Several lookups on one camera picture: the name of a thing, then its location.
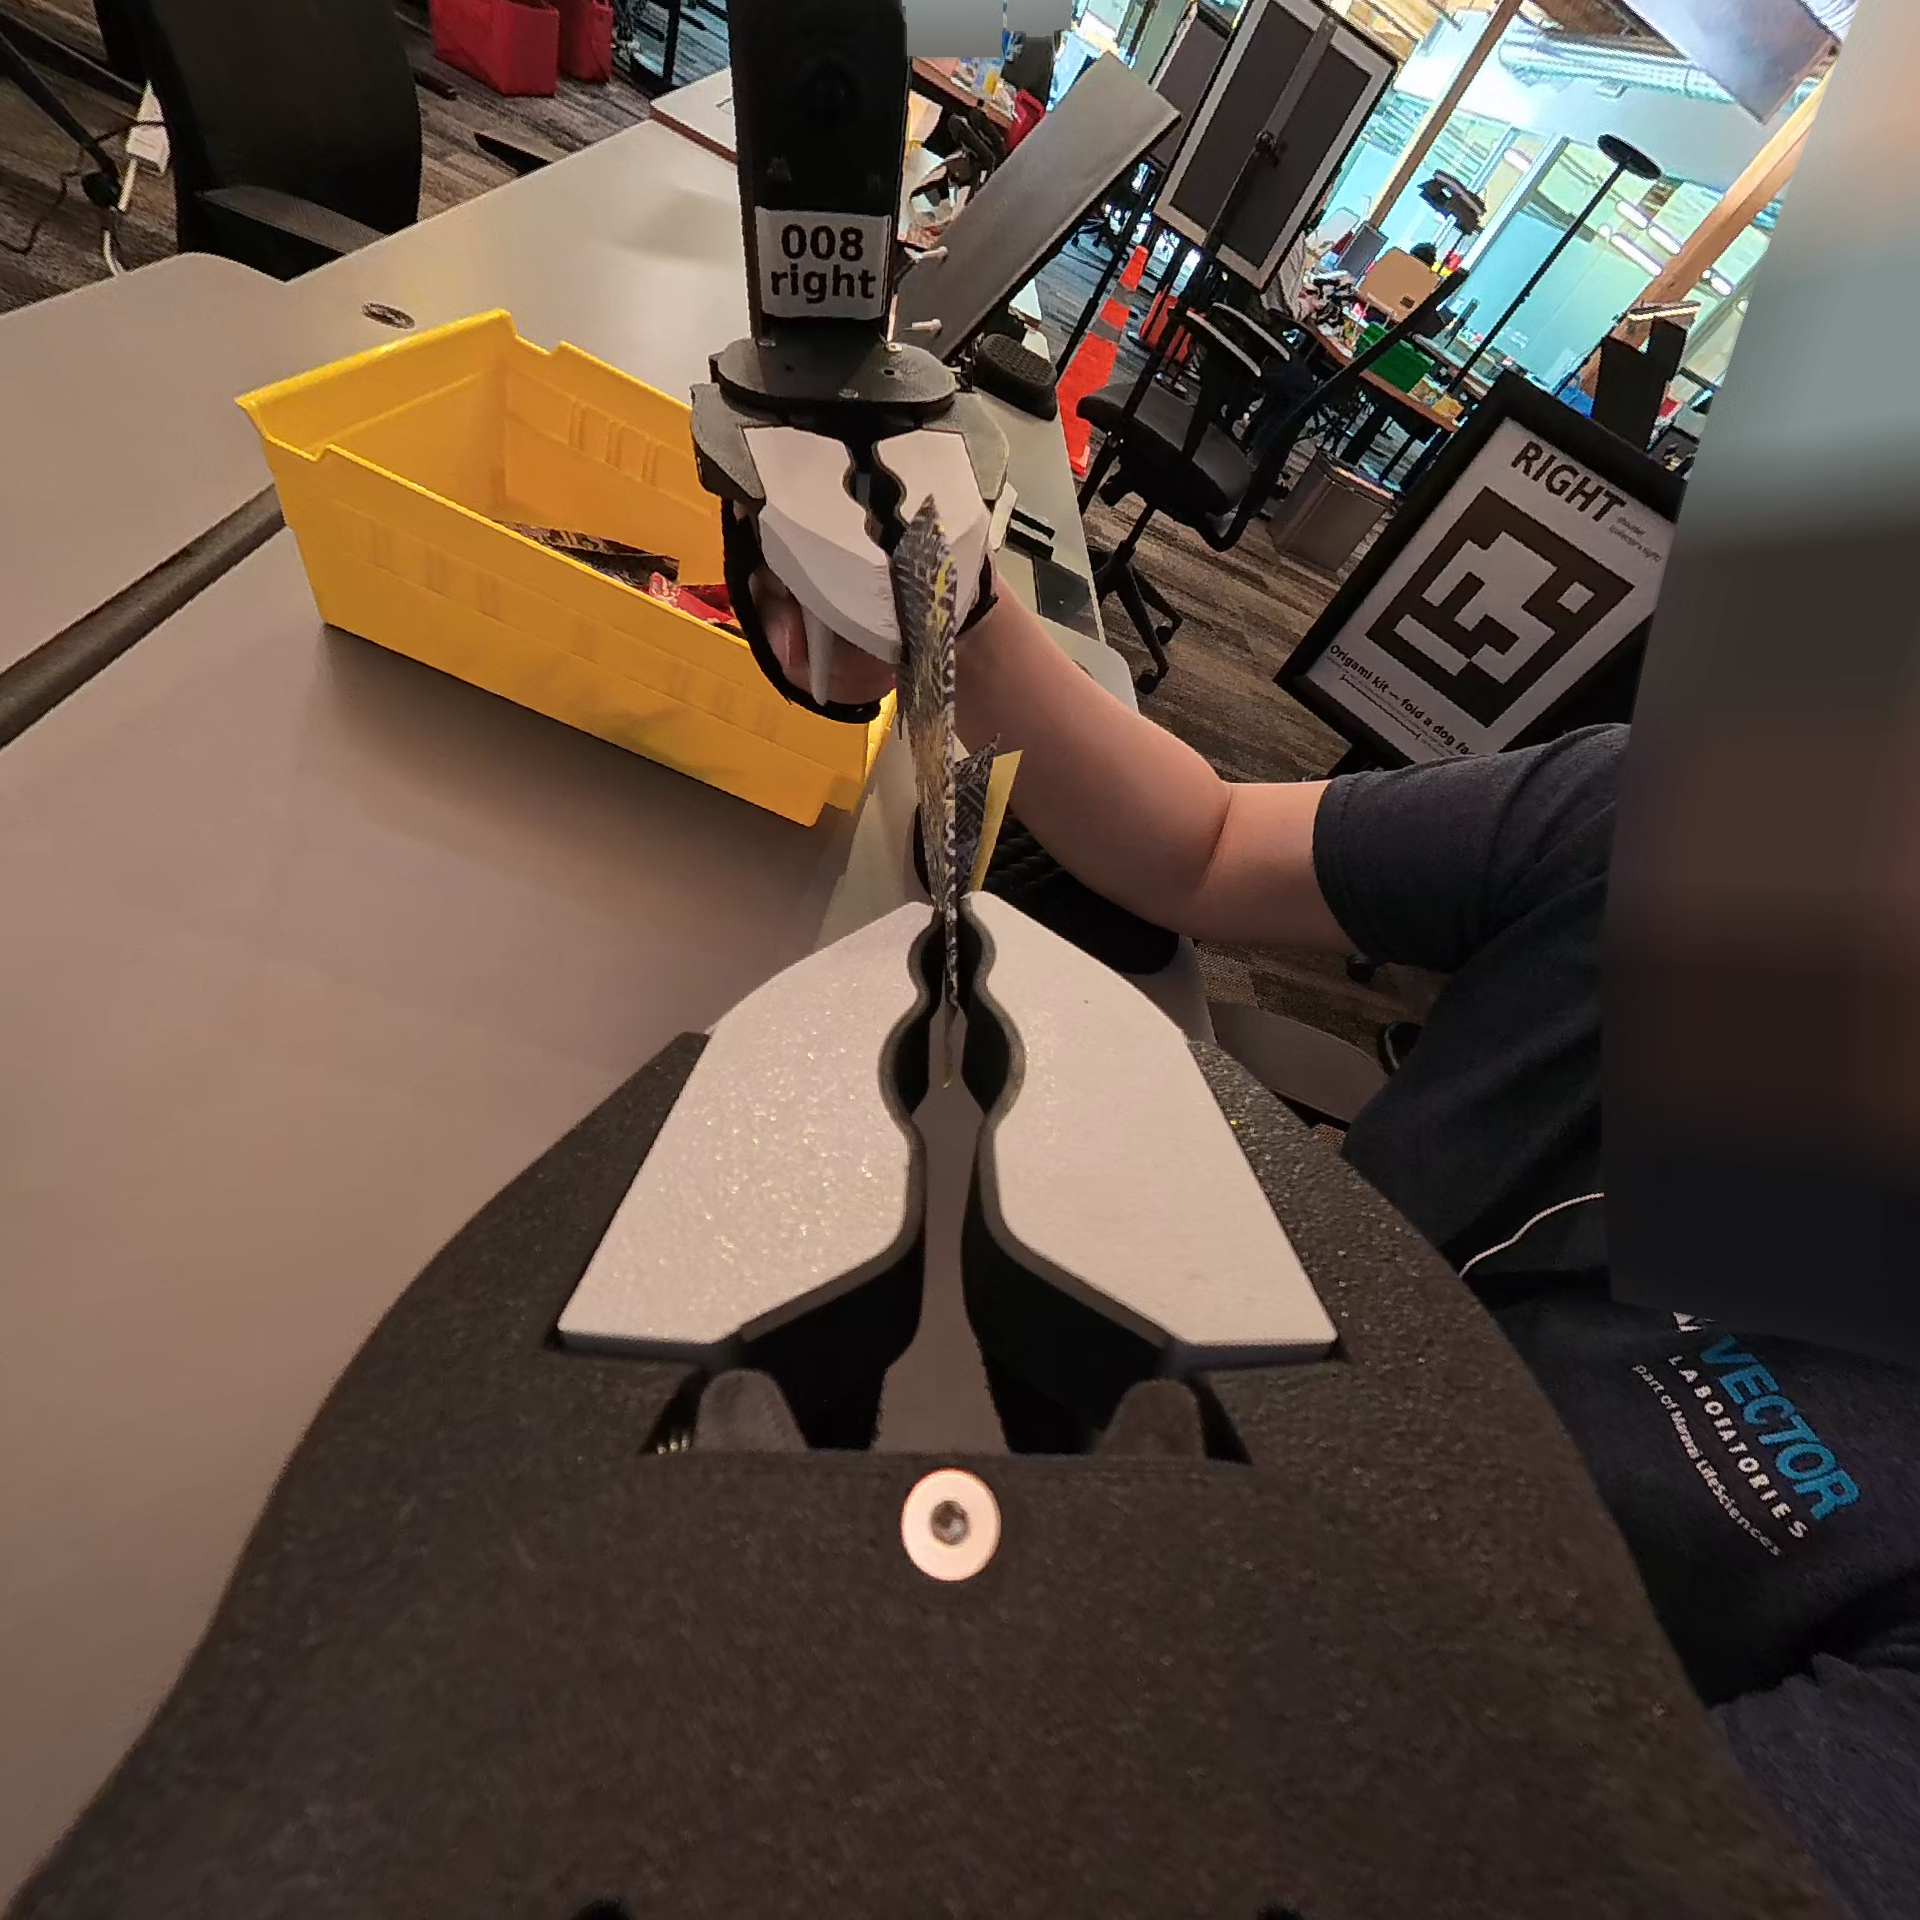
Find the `orange traffic cone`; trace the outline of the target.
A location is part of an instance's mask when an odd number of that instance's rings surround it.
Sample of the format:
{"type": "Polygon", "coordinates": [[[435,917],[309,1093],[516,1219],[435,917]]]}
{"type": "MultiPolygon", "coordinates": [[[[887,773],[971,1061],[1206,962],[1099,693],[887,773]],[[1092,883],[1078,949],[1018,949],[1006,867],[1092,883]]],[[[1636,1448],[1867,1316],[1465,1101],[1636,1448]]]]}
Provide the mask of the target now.
{"type": "Polygon", "coordinates": [[[1117,275],[1108,272],[1105,277],[1094,296],[1089,301],[1089,324],[1078,330],[1062,360],[1055,400],[1067,462],[1078,483],[1089,478],[1092,459],[1092,423],[1081,418],[1081,403],[1102,394],[1114,381],[1117,351],[1132,319],[1132,294],[1141,283],[1145,261],[1148,250],[1134,247],[1127,264],[1117,275]]]}

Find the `black patterned origami paper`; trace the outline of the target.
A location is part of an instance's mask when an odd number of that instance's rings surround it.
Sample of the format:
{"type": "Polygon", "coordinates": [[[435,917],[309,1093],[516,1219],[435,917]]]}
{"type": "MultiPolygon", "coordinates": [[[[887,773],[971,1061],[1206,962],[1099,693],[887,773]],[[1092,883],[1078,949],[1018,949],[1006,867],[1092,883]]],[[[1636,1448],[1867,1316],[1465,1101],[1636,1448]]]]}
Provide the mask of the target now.
{"type": "Polygon", "coordinates": [[[903,524],[892,580],[903,639],[898,710],[915,757],[919,843],[934,908],[945,1084],[954,1079],[954,1022],[962,995],[958,908],[988,876],[1021,763],[1020,751],[999,751],[994,741],[977,751],[958,742],[958,598],[966,579],[926,495],[903,524]]]}

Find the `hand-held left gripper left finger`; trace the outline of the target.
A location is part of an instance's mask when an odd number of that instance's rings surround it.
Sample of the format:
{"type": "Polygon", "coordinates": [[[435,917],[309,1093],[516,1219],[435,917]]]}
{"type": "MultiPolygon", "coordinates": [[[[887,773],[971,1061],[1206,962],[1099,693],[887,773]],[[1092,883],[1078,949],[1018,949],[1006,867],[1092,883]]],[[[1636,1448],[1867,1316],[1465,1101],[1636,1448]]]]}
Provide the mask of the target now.
{"type": "Polygon", "coordinates": [[[561,1312],[575,1352],[726,1364],[900,1263],[924,1228],[926,904],[770,975],[706,1036],[561,1312]]]}

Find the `grey waste bin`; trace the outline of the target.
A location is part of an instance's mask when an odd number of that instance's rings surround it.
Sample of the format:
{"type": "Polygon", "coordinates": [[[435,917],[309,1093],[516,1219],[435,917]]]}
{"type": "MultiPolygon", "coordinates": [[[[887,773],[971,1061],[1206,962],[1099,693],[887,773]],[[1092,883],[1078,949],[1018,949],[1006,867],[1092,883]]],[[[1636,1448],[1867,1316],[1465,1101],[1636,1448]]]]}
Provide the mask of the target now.
{"type": "Polygon", "coordinates": [[[1282,559],[1338,576],[1396,504],[1393,487],[1317,448],[1276,508],[1268,536],[1282,559]]]}

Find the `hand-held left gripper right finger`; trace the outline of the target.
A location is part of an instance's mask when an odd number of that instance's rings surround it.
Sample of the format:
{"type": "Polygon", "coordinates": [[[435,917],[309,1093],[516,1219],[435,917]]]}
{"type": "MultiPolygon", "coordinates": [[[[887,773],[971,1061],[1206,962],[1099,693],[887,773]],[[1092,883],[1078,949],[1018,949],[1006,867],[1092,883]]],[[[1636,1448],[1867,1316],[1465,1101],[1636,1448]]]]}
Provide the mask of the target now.
{"type": "Polygon", "coordinates": [[[1028,1373],[1330,1355],[1327,1309],[1186,1034],[1002,898],[971,896],[962,930],[982,1349],[1028,1373]]]}

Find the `person's right hand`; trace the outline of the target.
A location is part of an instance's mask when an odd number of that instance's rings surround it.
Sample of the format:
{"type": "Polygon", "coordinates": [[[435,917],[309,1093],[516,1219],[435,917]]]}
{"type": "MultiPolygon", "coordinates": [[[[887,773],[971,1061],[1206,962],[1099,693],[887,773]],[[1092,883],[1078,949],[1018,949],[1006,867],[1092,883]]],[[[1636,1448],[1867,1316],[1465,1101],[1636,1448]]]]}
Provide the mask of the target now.
{"type": "Polygon", "coordinates": [[[751,576],[751,603],[779,676],[819,709],[866,709],[895,693],[895,667],[829,630],[769,566],[751,576]]]}

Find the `black mesh office chair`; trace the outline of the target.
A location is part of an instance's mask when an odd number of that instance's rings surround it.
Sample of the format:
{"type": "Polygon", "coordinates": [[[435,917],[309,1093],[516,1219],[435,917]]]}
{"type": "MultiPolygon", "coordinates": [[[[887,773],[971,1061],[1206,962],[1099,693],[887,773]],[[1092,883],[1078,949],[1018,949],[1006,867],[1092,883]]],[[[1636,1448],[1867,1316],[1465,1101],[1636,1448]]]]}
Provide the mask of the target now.
{"type": "Polygon", "coordinates": [[[1102,434],[1083,494],[1110,504],[1130,494],[1142,501],[1142,515],[1116,547],[1089,549],[1094,600],[1116,594],[1150,653],[1151,667],[1137,678],[1142,696],[1165,678],[1165,648],[1185,612],[1145,580],[1137,551],[1155,517],[1195,530],[1213,551],[1239,539],[1252,517],[1260,467],[1230,427],[1258,391],[1263,363],[1281,355],[1278,338],[1225,304],[1190,318],[1186,330],[1197,341],[1194,397],[1150,381],[1130,415],[1132,391],[1114,381],[1075,410],[1102,434]]]}

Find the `framed black-white marker sign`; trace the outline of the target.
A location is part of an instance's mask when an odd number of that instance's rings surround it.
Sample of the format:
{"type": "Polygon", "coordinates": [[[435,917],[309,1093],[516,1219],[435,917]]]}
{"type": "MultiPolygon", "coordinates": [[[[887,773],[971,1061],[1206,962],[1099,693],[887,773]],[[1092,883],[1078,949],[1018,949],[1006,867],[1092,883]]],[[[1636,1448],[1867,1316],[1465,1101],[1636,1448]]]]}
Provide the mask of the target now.
{"type": "Polygon", "coordinates": [[[1499,375],[1276,683],[1349,741],[1341,770],[1627,723],[1685,492],[1499,375]]]}

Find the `yellow plastic bin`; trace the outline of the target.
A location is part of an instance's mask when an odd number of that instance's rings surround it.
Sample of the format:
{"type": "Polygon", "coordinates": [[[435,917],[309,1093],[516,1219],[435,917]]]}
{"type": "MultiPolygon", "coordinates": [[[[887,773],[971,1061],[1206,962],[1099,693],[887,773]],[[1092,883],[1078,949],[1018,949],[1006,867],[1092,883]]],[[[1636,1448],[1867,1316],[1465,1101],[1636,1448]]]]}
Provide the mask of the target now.
{"type": "Polygon", "coordinates": [[[690,412],[503,308],[238,397],[327,624],[815,824],[855,811],[894,720],[786,702],[748,642],[522,533],[610,536],[723,579],[690,412]]]}

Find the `black floor lamp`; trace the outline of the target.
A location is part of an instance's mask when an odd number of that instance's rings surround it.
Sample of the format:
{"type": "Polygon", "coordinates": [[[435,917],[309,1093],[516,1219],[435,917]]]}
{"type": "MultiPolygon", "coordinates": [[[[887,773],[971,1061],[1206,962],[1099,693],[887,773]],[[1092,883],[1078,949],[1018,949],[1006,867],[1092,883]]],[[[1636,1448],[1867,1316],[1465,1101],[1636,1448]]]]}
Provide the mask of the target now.
{"type": "Polygon", "coordinates": [[[1582,236],[1586,224],[1599,213],[1610,198],[1617,196],[1617,188],[1626,175],[1636,181],[1652,181],[1659,175],[1659,162],[1644,154],[1644,149],[1635,146],[1622,135],[1599,135],[1597,154],[1606,159],[1606,174],[1595,186],[1595,189],[1586,196],[1585,206],[1573,213],[1553,239],[1539,264],[1517,287],[1517,293],[1509,300],[1502,318],[1497,324],[1487,326],[1486,341],[1481,342],[1487,351],[1499,344],[1499,338],[1510,330],[1510,322],[1527,308],[1527,304],[1537,296],[1539,287],[1556,264],[1556,261],[1573,247],[1573,242],[1582,236]]]}

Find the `person's right forearm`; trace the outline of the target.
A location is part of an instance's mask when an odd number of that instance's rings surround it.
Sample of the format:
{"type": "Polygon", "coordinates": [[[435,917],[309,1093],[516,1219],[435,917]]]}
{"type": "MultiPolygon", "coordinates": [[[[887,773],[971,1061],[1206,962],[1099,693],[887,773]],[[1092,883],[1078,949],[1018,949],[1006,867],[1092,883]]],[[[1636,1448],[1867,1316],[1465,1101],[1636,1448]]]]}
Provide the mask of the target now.
{"type": "Polygon", "coordinates": [[[961,738],[1020,751],[1014,816],[1069,876],[1195,941],[1350,949],[1311,863],[1326,782],[1225,782],[1009,594],[954,658],[961,738]]]}

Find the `pile of coloured origami papers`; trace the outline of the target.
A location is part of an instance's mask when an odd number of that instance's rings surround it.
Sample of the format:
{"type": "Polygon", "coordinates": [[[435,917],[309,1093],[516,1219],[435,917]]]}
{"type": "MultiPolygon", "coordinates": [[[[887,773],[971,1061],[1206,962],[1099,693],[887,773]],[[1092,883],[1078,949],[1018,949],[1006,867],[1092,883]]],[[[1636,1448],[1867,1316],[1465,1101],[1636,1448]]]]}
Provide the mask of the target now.
{"type": "Polygon", "coordinates": [[[746,637],[730,583],[732,555],[725,549],[715,551],[713,565],[690,566],[673,554],[572,525],[527,518],[497,518],[497,525],[540,544],[545,551],[561,554],[564,559],[575,559],[618,584],[634,587],[669,611],[734,637],[746,637]]]}

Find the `black quilted elbow pad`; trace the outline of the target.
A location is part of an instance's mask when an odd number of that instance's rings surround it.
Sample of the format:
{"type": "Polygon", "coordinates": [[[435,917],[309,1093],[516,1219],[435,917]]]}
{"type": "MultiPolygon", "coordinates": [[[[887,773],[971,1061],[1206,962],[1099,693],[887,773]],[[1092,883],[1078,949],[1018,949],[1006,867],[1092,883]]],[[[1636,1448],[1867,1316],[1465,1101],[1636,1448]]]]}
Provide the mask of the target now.
{"type": "Polygon", "coordinates": [[[1013,813],[1002,822],[982,892],[1020,908],[1067,943],[1124,975],[1172,965],[1181,936],[1069,876],[1013,813]]]}

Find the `black high-back office chair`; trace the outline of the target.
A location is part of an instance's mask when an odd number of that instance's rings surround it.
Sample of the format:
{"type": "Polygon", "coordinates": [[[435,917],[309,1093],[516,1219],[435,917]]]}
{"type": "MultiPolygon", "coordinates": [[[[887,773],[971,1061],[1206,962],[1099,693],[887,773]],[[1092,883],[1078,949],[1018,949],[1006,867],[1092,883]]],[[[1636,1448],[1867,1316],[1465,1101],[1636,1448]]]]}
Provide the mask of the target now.
{"type": "Polygon", "coordinates": [[[126,2],[172,142],[177,250],[281,280],[419,221],[415,78],[388,2],[126,2]]]}

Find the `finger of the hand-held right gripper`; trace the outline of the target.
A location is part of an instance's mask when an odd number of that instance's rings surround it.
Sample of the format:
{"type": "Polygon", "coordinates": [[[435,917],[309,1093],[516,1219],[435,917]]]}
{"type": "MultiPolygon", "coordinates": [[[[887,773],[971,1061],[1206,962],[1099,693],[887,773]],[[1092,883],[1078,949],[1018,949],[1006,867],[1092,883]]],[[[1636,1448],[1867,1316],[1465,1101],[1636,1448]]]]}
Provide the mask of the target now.
{"type": "Polygon", "coordinates": [[[898,670],[892,568],[847,488],[847,445],[793,424],[757,424],[746,440],[763,492],[751,573],[769,566],[829,630],[898,670]]]}
{"type": "Polygon", "coordinates": [[[903,431],[887,440],[887,472],[898,484],[898,522],[931,504],[956,568],[956,603],[973,605],[990,555],[993,510],[981,494],[961,431],[903,431]]]}

